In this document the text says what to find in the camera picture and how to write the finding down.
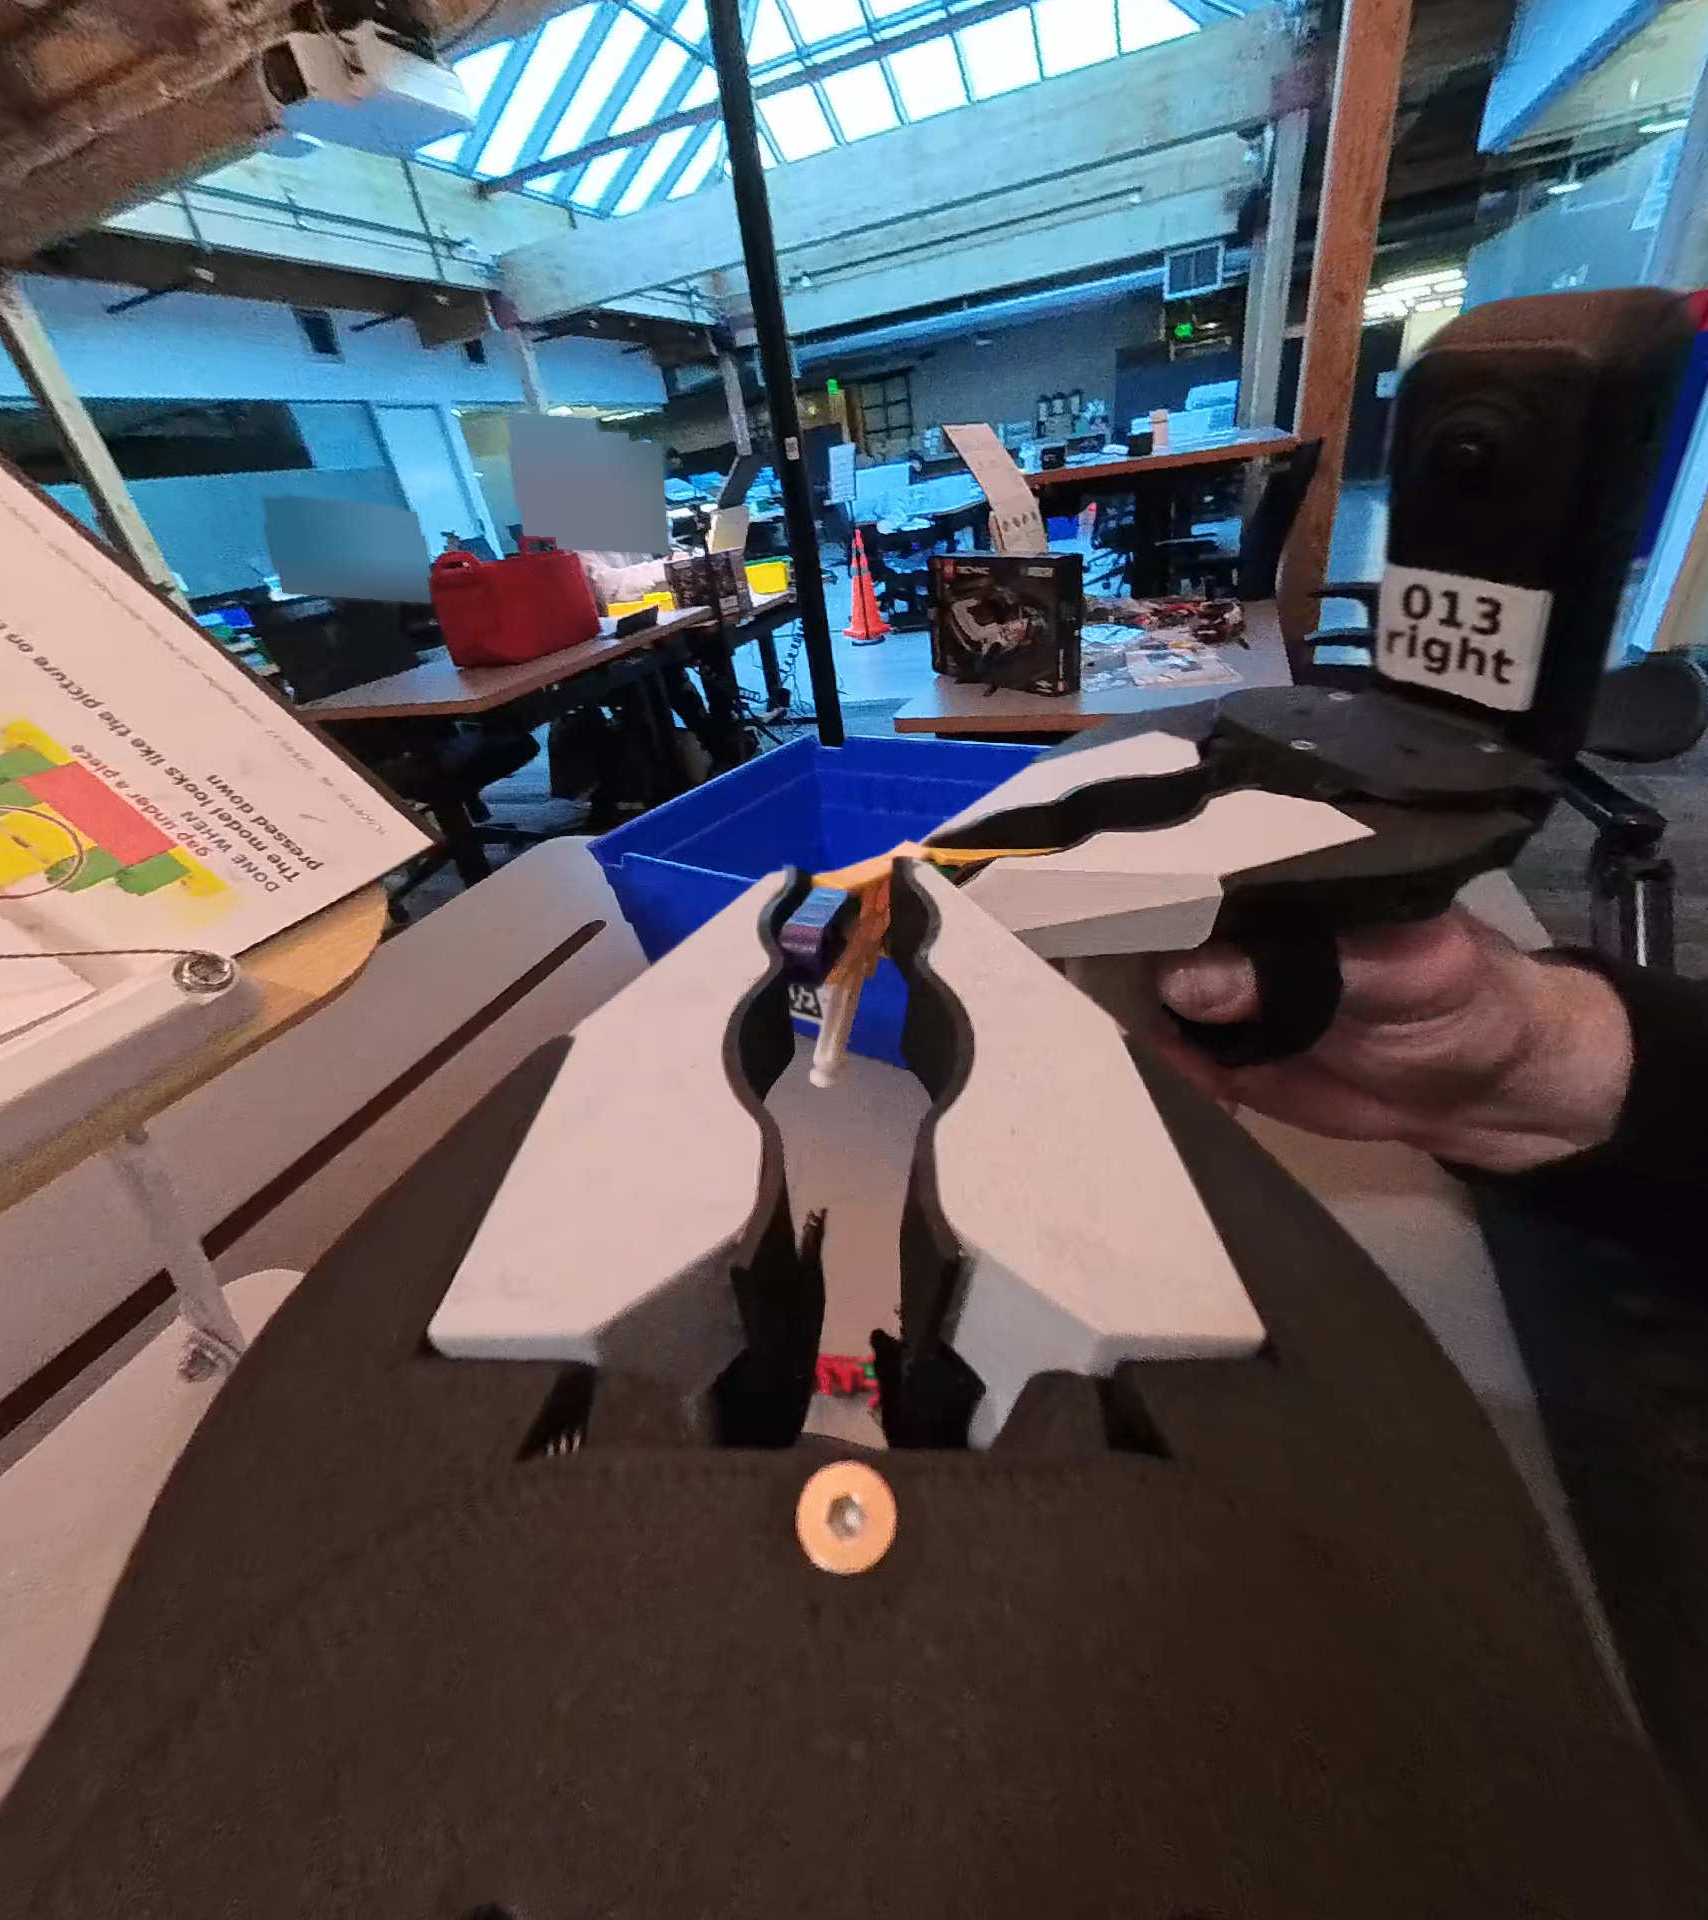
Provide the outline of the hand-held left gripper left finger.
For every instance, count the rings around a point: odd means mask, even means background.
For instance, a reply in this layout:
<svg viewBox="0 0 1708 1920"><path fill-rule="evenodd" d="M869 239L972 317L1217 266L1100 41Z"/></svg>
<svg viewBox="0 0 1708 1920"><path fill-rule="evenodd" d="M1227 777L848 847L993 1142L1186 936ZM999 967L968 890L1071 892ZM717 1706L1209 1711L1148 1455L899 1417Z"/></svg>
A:
<svg viewBox="0 0 1708 1920"><path fill-rule="evenodd" d="M751 882L542 1050L551 1077L430 1317L436 1356L644 1379L725 1447L794 1445L825 1281L767 1093L794 1064L780 933L810 888Z"/></svg>

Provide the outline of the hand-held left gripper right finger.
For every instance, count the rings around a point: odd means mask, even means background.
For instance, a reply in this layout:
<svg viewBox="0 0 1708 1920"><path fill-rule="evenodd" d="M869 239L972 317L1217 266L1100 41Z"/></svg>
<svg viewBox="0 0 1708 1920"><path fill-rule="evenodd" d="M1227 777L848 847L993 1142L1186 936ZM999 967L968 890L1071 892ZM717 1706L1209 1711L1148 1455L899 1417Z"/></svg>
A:
<svg viewBox="0 0 1708 1920"><path fill-rule="evenodd" d="M1268 1331L1124 1029L923 860L885 950L925 1093L895 1331L872 1338L890 1447L985 1447L1043 1375L1256 1356Z"/></svg>

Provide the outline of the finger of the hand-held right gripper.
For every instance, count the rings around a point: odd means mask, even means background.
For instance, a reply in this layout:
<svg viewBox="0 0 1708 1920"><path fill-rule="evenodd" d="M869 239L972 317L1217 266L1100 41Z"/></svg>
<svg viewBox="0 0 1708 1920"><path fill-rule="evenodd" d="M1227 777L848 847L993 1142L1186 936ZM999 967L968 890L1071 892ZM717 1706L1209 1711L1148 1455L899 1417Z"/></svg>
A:
<svg viewBox="0 0 1708 1920"><path fill-rule="evenodd" d="M928 847L1078 847L1196 818L1219 770L1174 731L1087 733L1052 749L934 830Z"/></svg>
<svg viewBox="0 0 1708 1920"><path fill-rule="evenodd" d="M1094 828L1062 850L1016 853L1001 815L976 807L951 838L985 830L1001 850L963 886L965 897L1046 960L1199 947L1226 899L1226 882L1278 861L1344 850L1371 828L1344 809L1260 788L1201 800L1181 823Z"/></svg>

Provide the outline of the colourful toy construction car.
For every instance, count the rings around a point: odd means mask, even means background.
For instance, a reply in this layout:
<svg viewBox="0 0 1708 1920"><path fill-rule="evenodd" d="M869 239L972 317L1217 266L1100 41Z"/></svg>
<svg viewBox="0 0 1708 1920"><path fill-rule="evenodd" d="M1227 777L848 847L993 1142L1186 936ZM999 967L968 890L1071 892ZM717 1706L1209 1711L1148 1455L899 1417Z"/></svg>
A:
<svg viewBox="0 0 1708 1920"><path fill-rule="evenodd" d="M815 876L780 922L775 944L788 984L817 999L813 1087L839 1077L865 984L890 964L906 984L902 1062L934 1104L945 1097L965 1047L953 996L934 971L939 910L932 876L951 866L943 850L907 841Z"/></svg>

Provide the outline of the blue bin with white tag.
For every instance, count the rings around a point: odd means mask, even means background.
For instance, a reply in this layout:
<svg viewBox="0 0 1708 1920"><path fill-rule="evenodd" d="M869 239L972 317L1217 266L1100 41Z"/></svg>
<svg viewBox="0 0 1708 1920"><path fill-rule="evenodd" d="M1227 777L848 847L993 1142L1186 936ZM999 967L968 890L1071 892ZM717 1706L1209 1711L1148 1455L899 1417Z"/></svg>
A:
<svg viewBox="0 0 1708 1920"><path fill-rule="evenodd" d="M841 872L935 830L1042 754L932 735L794 740L601 833L592 853L659 960L771 874Z"/></svg>

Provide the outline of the person's right hand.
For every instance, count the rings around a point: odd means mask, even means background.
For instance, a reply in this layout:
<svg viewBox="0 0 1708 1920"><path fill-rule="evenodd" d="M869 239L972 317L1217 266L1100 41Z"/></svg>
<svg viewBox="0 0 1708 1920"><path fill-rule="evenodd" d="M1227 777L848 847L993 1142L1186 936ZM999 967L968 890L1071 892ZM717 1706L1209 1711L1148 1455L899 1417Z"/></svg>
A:
<svg viewBox="0 0 1708 1920"><path fill-rule="evenodd" d="M1157 961L1163 1017L1148 1041L1215 1104L1322 1139L1521 1173L1612 1138L1633 1035L1606 975L1521 950L1464 910L1355 931L1339 956L1335 1017L1291 1060L1226 1067L1172 1023L1258 1014L1252 961L1219 940Z"/></svg>

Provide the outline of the brown cluttered table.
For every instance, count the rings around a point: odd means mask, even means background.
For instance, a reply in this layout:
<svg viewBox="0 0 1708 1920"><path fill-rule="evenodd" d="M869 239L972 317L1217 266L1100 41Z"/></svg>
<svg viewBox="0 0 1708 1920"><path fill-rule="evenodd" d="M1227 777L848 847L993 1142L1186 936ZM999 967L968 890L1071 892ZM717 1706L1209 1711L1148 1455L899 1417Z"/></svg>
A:
<svg viewBox="0 0 1708 1920"><path fill-rule="evenodd" d="M1201 707L1227 694L1252 687L1289 685L1278 601L1246 605L1246 645L1229 645L1231 683L1157 683L1038 694L934 677L932 685L902 704L891 729L898 735L960 740L1025 740L1071 735L1144 714Z"/></svg>

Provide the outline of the black printed toy box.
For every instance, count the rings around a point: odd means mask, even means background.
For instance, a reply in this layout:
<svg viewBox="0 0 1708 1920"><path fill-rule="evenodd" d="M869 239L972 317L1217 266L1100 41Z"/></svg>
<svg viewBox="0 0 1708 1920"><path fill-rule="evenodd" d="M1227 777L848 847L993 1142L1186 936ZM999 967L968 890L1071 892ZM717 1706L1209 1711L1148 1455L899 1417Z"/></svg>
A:
<svg viewBox="0 0 1708 1920"><path fill-rule="evenodd" d="M937 677L1055 700L1082 687L1079 551L937 551L928 616Z"/></svg>

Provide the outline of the black office chair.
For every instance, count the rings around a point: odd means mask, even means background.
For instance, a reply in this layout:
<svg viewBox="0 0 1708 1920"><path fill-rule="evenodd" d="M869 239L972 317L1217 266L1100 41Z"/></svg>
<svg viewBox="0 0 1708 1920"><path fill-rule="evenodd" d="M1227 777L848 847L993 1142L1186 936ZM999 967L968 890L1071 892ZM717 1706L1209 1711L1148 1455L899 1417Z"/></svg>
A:
<svg viewBox="0 0 1708 1920"><path fill-rule="evenodd" d="M1252 610L1278 610L1282 555L1322 469L1322 446L1322 438L1301 439L1278 456L1241 522L1231 599L1246 622L1253 622ZM1300 680L1357 674L1371 660L1380 566L1368 576L1354 566L1338 566L1338 560L1339 553L1328 560L1313 590L1315 624L1291 653Z"/></svg>
<svg viewBox="0 0 1708 1920"><path fill-rule="evenodd" d="M1647 971L1676 965L1676 869L1667 821L1601 763L1647 766L1688 754L1708 731L1706 676L1681 653L1639 656L1601 674L1561 795L1592 830L1586 853L1592 944Z"/></svg>

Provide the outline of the black metal pole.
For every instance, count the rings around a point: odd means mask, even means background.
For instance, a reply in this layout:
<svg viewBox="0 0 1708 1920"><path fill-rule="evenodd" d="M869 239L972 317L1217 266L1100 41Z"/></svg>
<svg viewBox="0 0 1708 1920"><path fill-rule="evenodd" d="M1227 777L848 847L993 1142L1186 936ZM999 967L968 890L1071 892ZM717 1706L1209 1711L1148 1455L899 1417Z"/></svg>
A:
<svg viewBox="0 0 1708 1920"><path fill-rule="evenodd" d="M791 335L759 151L759 123L746 59L741 4L710 1L706 8L741 264L770 408L771 469L782 493L815 731L824 748L837 749L846 740L837 663L825 607L812 489L801 456Z"/></svg>

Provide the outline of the wooden table with black legs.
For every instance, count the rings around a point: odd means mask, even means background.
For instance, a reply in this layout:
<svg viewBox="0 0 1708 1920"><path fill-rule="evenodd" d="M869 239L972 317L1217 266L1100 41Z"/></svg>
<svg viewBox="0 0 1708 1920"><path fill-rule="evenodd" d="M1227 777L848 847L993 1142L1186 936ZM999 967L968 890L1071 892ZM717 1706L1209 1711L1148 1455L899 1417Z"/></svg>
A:
<svg viewBox="0 0 1708 1920"><path fill-rule="evenodd" d="M737 617L684 607L629 632L605 620L600 636L538 660L462 667L440 653L406 671L300 701L294 711L322 728L431 726L534 704L540 718L550 721L577 707L633 698L650 777L648 804L664 804L689 788L674 744L664 681L668 669L711 665L721 687L736 692L736 648L743 641L767 644L798 612L798 596L788 590L751 596L748 612Z"/></svg>

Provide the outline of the white document stand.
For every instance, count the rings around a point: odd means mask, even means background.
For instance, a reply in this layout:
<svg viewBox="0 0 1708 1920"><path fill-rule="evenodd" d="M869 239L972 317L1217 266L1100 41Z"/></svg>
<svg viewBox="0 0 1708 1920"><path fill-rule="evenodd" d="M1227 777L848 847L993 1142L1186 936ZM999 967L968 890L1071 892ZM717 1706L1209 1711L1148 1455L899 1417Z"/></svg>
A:
<svg viewBox="0 0 1708 1920"><path fill-rule="evenodd" d="M247 1344L152 1120L344 991L386 920L371 882L238 960L163 950L0 1047L0 1218L99 1159L175 1310L170 1333L114 1363L0 1470L0 1802Z"/></svg>

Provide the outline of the red fabric bag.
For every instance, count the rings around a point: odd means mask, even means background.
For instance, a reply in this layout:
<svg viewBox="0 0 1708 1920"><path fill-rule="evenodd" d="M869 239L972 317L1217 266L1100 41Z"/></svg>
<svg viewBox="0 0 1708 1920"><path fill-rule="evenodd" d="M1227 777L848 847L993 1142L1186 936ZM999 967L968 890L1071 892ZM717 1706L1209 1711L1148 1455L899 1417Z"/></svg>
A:
<svg viewBox="0 0 1708 1920"><path fill-rule="evenodd" d="M430 566L443 645L462 669L546 660L601 636L592 579L570 547L522 540L503 557L453 547Z"/></svg>

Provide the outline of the white instruction sheet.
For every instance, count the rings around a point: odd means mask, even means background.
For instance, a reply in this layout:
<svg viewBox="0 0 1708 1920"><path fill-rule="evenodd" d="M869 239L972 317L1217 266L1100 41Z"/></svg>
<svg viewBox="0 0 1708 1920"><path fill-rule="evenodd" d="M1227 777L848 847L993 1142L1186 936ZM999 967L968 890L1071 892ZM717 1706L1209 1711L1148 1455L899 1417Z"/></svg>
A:
<svg viewBox="0 0 1708 1920"><path fill-rule="evenodd" d="M0 460L0 913L63 954L238 956L433 833Z"/></svg>

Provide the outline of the white box device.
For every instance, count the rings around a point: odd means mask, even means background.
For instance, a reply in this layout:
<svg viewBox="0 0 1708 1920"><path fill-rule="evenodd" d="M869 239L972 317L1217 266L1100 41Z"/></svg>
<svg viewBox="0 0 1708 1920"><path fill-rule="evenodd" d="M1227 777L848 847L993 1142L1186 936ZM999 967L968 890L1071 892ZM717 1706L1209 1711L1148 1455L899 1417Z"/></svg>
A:
<svg viewBox="0 0 1708 1920"><path fill-rule="evenodd" d="M375 16L289 31L259 54L259 76L289 135L407 160L477 125L456 69Z"/></svg>

